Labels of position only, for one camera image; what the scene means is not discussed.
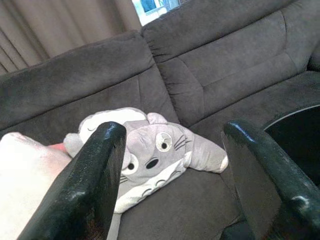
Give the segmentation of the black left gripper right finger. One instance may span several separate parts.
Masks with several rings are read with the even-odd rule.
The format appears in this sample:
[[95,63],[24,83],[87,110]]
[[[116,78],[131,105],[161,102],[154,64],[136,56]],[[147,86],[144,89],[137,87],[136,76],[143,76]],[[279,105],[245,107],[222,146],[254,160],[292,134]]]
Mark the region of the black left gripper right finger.
[[241,120],[222,141],[242,212],[257,240],[317,240],[320,190],[264,131]]

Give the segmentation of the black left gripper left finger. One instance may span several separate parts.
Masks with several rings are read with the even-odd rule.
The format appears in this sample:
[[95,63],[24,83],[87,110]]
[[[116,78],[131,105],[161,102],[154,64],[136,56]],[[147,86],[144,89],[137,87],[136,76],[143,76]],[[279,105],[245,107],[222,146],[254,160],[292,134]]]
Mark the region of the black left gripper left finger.
[[126,128],[102,123],[54,180],[18,239],[107,239],[125,146]]

